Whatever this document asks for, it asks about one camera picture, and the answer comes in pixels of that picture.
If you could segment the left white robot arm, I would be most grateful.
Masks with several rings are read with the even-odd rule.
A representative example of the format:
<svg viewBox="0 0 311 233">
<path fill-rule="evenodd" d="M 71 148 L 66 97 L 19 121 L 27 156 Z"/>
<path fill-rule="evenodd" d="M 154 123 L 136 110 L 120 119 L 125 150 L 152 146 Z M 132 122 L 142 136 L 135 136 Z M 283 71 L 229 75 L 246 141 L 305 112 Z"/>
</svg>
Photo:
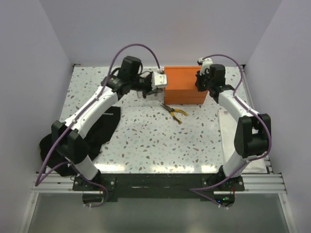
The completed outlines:
<svg viewBox="0 0 311 233">
<path fill-rule="evenodd" d="M 52 149 L 83 175 L 84 186 L 89 190 L 100 187 L 100 172 L 89 157 L 89 147 L 85 142 L 89 130 L 112 105 L 117 103 L 131 90 L 141 92 L 144 97 L 153 94 L 168 85 L 163 69 L 151 71 L 148 75 L 139 74 L 141 60 L 126 56 L 117 74 L 108 74 L 93 96 L 64 122 L 52 124 Z"/>
</svg>

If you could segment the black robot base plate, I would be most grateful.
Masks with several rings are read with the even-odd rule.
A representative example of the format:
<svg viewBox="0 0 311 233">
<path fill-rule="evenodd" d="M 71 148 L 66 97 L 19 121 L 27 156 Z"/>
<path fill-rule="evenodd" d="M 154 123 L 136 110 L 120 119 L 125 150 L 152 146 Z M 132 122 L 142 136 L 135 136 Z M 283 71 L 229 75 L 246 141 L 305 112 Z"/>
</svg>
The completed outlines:
<svg viewBox="0 0 311 233">
<path fill-rule="evenodd" d="M 214 199 L 220 204 L 233 204 L 234 193 L 244 191 L 242 177 L 217 185 L 217 174 L 102 174 L 100 184 L 107 191 L 108 202 L 119 199 Z"/>
</svg>

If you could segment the orange-black long-nose pliers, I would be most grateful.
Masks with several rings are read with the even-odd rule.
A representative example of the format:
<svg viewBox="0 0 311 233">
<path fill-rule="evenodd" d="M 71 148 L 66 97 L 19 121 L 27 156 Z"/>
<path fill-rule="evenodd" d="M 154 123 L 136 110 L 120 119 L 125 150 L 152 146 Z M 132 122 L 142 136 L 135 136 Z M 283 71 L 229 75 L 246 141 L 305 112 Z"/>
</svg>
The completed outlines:
<svg viewBox="0 0 311 233">
<path fill-rule="evenodd" d="M 166 111 L 168 111 L 172 118 L 178 123 L 178 124 L 182 124 L 182 121 L 180 119 L 178 119 L 176 116 L 175 116 L 175 113 L 181 113 L 185 116 L 187 116 L 188 114 L 186 112 L 184 112 L 183 110 L 180 110 L 180 109 L 174 109 L 174 108 L 171 108 L 169 107 L 168 105 L 165 105 L 165 104 L 161 104 L 161 107 L 163 107 Z"/>
</svg>

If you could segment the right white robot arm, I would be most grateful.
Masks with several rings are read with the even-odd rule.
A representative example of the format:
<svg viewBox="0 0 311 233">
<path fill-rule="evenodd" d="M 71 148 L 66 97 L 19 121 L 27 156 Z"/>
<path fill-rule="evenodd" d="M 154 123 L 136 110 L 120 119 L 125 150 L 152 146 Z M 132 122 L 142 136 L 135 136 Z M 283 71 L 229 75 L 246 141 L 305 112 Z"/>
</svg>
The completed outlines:
<svg viewBox="0 0 311 233">
<path fill-rule="evenodd" d="M 226 83 L 225 67 L 205 60 L 199 63 L 201 69 L 196 73 L 195 86 L 199 92 L 208 91 L 220 106 L 225 108 L 237 123 L 234 137 L 234 152 L 219 169 L 216 184 L 227 191 L 234 184 L 233 177 L 241 175 L 248 163 L 266 153 L 271 144 L 271 118 L 260 114 L 245 104 Z"/>
</svg>

